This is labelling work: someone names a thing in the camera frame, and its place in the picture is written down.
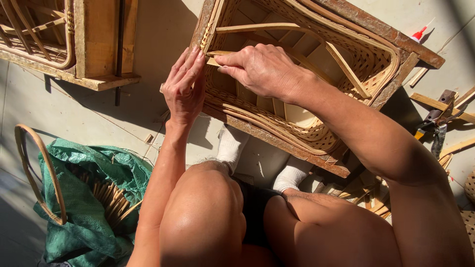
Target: green woven sack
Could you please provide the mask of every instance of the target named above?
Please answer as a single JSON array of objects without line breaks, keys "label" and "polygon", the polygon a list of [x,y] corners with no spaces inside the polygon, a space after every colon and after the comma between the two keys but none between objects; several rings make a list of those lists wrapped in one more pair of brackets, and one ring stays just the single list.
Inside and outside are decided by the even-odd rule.
[{"label": "green woven sack", "polygon": [[[19,129],[20,132],[25,130],[25,127]],[[124,196],[132,207],[143,199],[152,172],[151,165],[129,151],[114,146],[85,146],[58,138],[46,149],[59,182],[59,195],[64,200],[67,219],[64,225],[58,224],[59,219],[52,219],[55,215],[61,217],[61,207],[55,193],[54,179],[40,153],[38,159],[43,177],[41,195],[53,213],[52,216],[48,215],[47,210],[41,207],[40,199],[33,208],[39,216],[48,220],[43,255],[45,261],[67,261],[74,267],[95,267],[109,257],[120,260],[130,256],[138,208],[112,230],[106,221],[105,209],[93,196],[92,188],[94,181],[113,181],[120,190],[124,189]],[[67,168],[71,163],[92,174],[87,184]]]}]

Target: concrete floor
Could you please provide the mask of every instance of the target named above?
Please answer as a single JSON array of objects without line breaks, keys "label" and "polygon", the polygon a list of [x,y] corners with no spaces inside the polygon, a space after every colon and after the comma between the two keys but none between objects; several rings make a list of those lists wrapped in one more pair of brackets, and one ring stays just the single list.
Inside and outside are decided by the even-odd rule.
[{"label": "concrete floor", "polygon": [[[472,0],[349,0],[349,2],[412,35],[432,18],[424,46],[439,51],[446,63],[430,70],[414,87],[404,84],[383,112],[410,128],[427,115],[427,110],[408,95],[418,92],[438,98],[444,89],[462,95],[475,85],[475,2]],[[202,0],[141,0],[135,39],[134,71],[142,76],[136,85],[125,86],[121,106],[114,106],[112,90],[95,92],[42,73],[0,61],[0,257],[6,266],[33,266],[44,247],[46,222],[33,212],[35,197],[19,160],[13,129],[18,123],[34,128],[49,143],[56,137],[82,144],[125,147],[155,162],[164,128],[153,123],[166,109],[160,84],[179,54],[189,44]],[[475,104],[467,112],[475,113]],[[217,153],[222,123],[206,115],[193,126],[187,147],[187,164]],[[452,146],[475,137],[471,126],[457,126],[446,137]],[[143,142],[148,134],[153,145]],[[38,169],[38,149],[28,146],[32,165]],[[258,139],[246,146],[237,172],[252,175],[254,183],[270,186],[285,164],[288,154]],[[456,154],[449,166],[454,181],[450,186],[461,207],[472,209],[463,195],[467,175],[474,169],[475,149]]]}]

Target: white sock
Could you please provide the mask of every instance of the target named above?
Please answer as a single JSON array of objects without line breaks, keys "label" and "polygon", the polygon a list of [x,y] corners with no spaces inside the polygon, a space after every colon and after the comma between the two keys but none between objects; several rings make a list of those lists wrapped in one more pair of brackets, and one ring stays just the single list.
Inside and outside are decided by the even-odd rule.
[{"label": "white sock", "polygon": [[298,185],[307,176],[314,165],[290,156],[284,169],[277,175],[272,189],[282,194],[286,189],[298,189]]},{"label": "white sock", "polygon": [[234,174],[242,150],[249,140],[249,134],[224,124],[219,133],[217,160],[229,167],[230,175]]}]

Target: person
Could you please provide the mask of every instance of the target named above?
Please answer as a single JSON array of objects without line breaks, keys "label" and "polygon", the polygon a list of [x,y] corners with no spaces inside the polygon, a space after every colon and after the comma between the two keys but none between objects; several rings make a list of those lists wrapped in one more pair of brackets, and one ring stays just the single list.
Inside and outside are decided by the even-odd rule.
[{"label": "person", "polygon": [[[217,159],[185,171],[188,134],[205,98],[205,56],[198,47],[187,54],[188,48],[163,87],[171,118],[128,266],[475,266],[435,157],[385,115],[295,65],[280,47],[258,44],[216,56],[218,71],[321,119],[387,181],[392,226],[346,200],[299,191],[305,166],[297,159],[277,177],[278,193],[231,179],[248,137],[229,126],[221,131]],[[250,230],[264,236],[256,242],[261,246],[243,244]]]}]

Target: hand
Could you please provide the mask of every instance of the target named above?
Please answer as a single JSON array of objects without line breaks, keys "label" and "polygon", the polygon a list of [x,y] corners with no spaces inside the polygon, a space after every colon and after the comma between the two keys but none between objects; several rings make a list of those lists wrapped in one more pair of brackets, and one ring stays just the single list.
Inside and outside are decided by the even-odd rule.
[{"label": "hand", "polygon": [[205,92],[200,75],[205,65],[203,51],[195,46],[188,59],[186,48],[165,82],[162,92],[170,109],[169,122],[179,126],[191,127],[203,108]]},{"label": "hand", "polygon": [[310,89],[308,82],[319,78],[299,67],[281,47],[257,44],[224,56],[215,56],[223,67],[218,71],[238,80],[244,87],[263,97],[280,99],[297,105],[298,98]]}]

